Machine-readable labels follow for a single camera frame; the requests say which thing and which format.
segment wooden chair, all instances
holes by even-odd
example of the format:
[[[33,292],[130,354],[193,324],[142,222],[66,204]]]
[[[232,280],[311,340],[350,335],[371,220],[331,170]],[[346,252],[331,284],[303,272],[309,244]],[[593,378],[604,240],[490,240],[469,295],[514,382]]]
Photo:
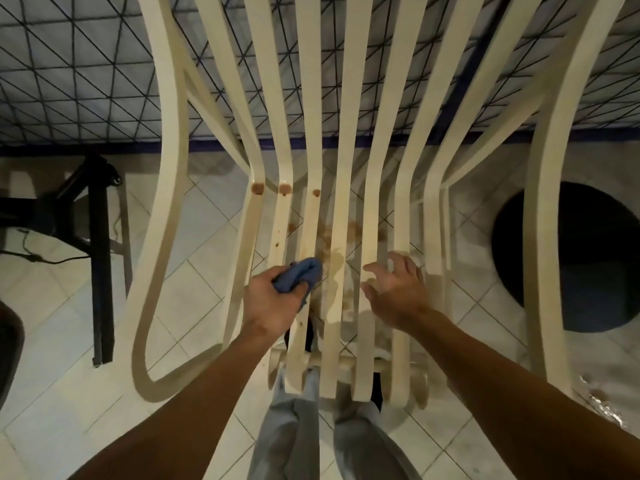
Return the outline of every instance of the wooden chair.
[[[322,189],[321,12],[320,0],[295,0],[300,46],[300,74],[307,140],[308,184],[301,238],[296,256],[313,256],[316,246]],[[430,360],[412,362],[411,339],[393,331],[391,360],[375,357],[376,320],[368,300],[360,295],[357,313],[357,357],[340,356],[340,325],[348,229],[349,188],[355,146],[360,95],[367,52],[373,0],[346,1],[346,35],[340,109],[337,182],[329,274],[334,278],[327,293],[322,352],[304,350],[307,304],[291,328],[288,350],[277,343],[265,359],[269,385],[279,366],[286,364],[285,387],[300,393],[308,367],[320,367],[320,395],[334,397],[341,369],[350,371],[353,398],[368,401],[374,371],[380,372],[386,401],[398,407],[413,396],[425,407],[427,372],[432,391],[446,381]],[[385,73],[379,116],[366,172],[362,259],[377,259],[380,182],[385,156],[405,81],[410,68],[428,0],[400,0],[396,30]],[[570,394],[564,347],[559,266],[557,257],[557,201],[560,172],[573,115],[595,58],[625,0],[584,0],[569,33],[548,58],[544,69],[532,78],[514,101],[495,119],[477,142],[466,150],[461,162],[450,169],[454,155],[489,91],[507,63],[516,43],[541,0],[511,0],[478,71],[438,148],[424,180],[424,254],[426,282],[434,306],[449,312],[451,252],[449,188],[491,154],[505,138],[535,111],[540,111],[531,147],[524,217],[525,307],[529,350],[534,370]],[[240,141],[233,135],[206,84],[189,58],[167,0],[140,0],[151,42],[162,106],[162,163],[158,191],[147,236],[127,299],[125,316],[116,334],[116,363],[131,386],[147,401],[162,401],[179,391],[228,346],[241,313],[243,286],[252,268],[253,249],[267,181],[259,142],[252,124],[244,87],[220,0],[195,0],[211,51],[223,81]],[[394,247],[410,250],[410,189],[420,155],[442,106],[456,67],[467,46],[484,0],[456,0],[433,71],[422,97],[413,130],[399,165],[394,190]],[[269,0],[244,0],[264,98],[275,143],[279,182],[268,265],[283,264],[287,225],[291,211],[293,171],[284,98],[278,68],[275,34]],[[189,101],[213,135],[249,175],[234,263],[225,295],[225,332],[214,346],[158,381],[152,381],[145,364],[149,327],[164,281],[167,261],[179,220],[182,192],[180,179],[188,158]],[[360,279],[370,273],[360,270]]]

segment forearm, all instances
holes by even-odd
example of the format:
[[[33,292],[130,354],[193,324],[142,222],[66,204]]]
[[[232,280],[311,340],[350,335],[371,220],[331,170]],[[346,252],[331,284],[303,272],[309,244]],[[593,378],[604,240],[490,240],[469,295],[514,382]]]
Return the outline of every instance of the forearm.
[[[244,386],[272,340],[245,330],[171,401],[73,476],[201,479]]]
[[[442,368],[517,478],[640,477],[638,439],[462,332],[444,315],[429,312],[415,322],[412,335]]]

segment black metal stand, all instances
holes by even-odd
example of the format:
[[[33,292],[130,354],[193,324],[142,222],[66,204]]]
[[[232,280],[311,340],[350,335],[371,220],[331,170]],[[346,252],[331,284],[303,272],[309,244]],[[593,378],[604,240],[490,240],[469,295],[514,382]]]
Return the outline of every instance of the black metal stand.
[[[91,259],[93,302],[93,365],[113,360],[113,296],[107,188],[120,185],[116,169],[100,155],[84,162],[56,191],[36,199],[0,198],[0,227],[20,227],[50,235],[86,253]],[[88,188],[89,240],[76,236],[74,201]]]

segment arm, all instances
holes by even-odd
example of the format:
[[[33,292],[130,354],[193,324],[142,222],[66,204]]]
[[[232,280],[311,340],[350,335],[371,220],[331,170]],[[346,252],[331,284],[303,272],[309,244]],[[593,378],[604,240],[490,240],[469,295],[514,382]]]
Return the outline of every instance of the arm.
[[[171,401],[121,436],[72,480],[180,479],[204,476],[240,394],[260,359],[293,322],[307,290],[271,284],[288,266],[252,278],[244,292],[243,328],[229,348]]]
[[[461,331],[431,309],[413,261],[389,258],[393,273],[365,266],[373,312],[427,350],[519,480],[640,478],[640,440]]]

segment tile floor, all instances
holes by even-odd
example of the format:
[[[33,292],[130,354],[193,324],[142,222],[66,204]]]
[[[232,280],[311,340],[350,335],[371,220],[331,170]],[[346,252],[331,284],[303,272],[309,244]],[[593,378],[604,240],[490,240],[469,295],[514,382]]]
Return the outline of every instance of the tile floor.
[[[640,215],[638,148],[632,143],[572,144],[564,177],[596,186]],[[456,184],[451,193],[455,253],[452,319],[466,332],[524,366],[528,364],[524,312],[497,278],[489,234],[500,206],[522,188],[527,153],[526,145],[499,148]],[[392,248],[393,184],[401,155],[402,150],[390,152],[385,166],[378,233],[380,258],[383,250]],[[296,182],[287,259],[292,259],[295,251],[305,195],[303,152],[294,157]],[[268,176],[276,179],[274,154],[265,152],[265,158]],[[358,306],[355,290],[362,230],[357,222],[362,220],[366,159],[366,150],[356,152],[349,199],[350,219],[355,224],[350,226],[348,237],[345,315],[353,315]],[[317,256],[325,261],[331,238],[335,160],[335,152],[325,153],[317,240]],[[119,190],[109,190],[111,238],[122,242],[122,222],[128,217],[135,263],[156,192],[159,158],[137,155],[114,157],[111,161],[125,176],[126,183]],[[55,188],[78,163],[75,158],[0,161],[0,191],[11,196],[34,197]],[[236,238],[246,181],[224,153],[190,156],[180,224],[148,341],[147,364],[153,378],[165,375],[221,339],[220,312],[228,256]],[[266,267],[274,195],[267,193],[265,201],[266,211],[260,221],[253,256],[254,273]],[[85,205],[82,197],[77,204]],[[419,203],[412,204],[412,212],[412,256],[421,262]],[[26,244],[50,260],[77,255],[68,246],[36,233],[29,235]],[[22,234],[8,231],[4,248],[20,251]],[[114,254],[116,336],[125,300],[123,265],[123,258]],[[22,317],[28,332],[11,393],[0,411],[1,480],[66,478],[103,446],[159,407],[123,395],[109,366],[92,368],[89,277],[90,268],[85,260],[50,266],[0,255],[0,298]],[[322,320],[324,316],[324,288],[321,283],[311,298],[314,320]],[[354,338],[353,323],[345,323],[343,353],[356,351]],[[594,406],[589,393],[601,389],[629,430],[639,434],[640,319],[609,333],[567,333],[566,338],[574,385],[582,404]],[[212,459],[208,480],[246,478],[253,443],[270,400],[264,375],[260,368],[252,375]],[[332,448],[331,414],[322,410],[318,421],[322,478],[339,479]],[[384,409],[382,425],[427,480],[513,478],[476,421],[453,394],[432,399],[425,411],[412,406],[405,410]]]

